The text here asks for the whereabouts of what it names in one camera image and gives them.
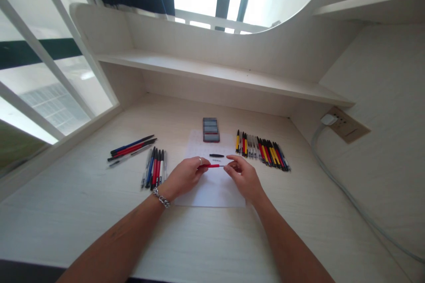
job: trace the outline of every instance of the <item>shelf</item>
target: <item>shelf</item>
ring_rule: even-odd
[[[353,102],[317,83],[286,79],[265,73],[254,73],[243,69],[233,69],[226,66],[192,61],[143,50],[99,54],[97,55],[97,59],[103,62],[209,80],[337,106],[350,107],[354,105]]]
[[[314,15],[383,24],[423,23],[425,0],[346,0],[318,8]]]

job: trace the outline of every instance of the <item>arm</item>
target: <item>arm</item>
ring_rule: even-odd
[[[230,155],[227,158],[234,162],[226,165],[224,170],[257,211],[282,281],[334,283],[323,265],[268,199],[255,168],[241,156]]]
[[[208,170],[198,170],[200,164],[199,157],[183,160],[158,187],[158,193],[171,202],[191,190]],[[202,164],[210,162],[202,158]],[[57,282],[125,282],[164,210],[157,197],[148,196],[89,246]]]

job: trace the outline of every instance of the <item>desk surface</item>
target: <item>desk surface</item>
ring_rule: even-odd
[[[337,282],[408,282],[315,162],[290,119],[147,94],[0,204],[0,259],[68,267],[144,200],[147,152],[106,169],[108,151],[155,134],[169,171],[191,129],[217,117],[279,143],[291,173],[249,160],[271,201]],[[172,207],[161,218],[134,277],[169,282],[277,282],[267,238],[251,207]]]

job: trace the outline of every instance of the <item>wrist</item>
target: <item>wrist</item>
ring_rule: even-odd
[[[265,203],[267,203],[268,200],[269,198],[267,197],[266,193],[262,191],[259,195],[257,195],[254,198],[254,200],[251,201],[251,203],[255,209],[258,209],[261,206],[263,206]]]
[[[170,183],[163,183],[158,186],[158,194],[164,196],[169,202],[174,201],[178,197],[175,187],[171,187]]]

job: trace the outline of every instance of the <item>hand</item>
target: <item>hand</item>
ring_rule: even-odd
[[[158,193],[163,195],[168,201],[173,201],[190,190],[198,183],[202,174],[208,170],[206,167],[200,167],[202,159],[203,165],[210,165],[208,159],[204,157],[187,158],[179,163],[170,173],[166,182],[158,187]]]
[[[241,156],[228,155],[227,158],[234,161],[225,165],[224,170],[235,181],[242,196],[251,203],[264,198],[266,193],[261,186],[255,168]]]

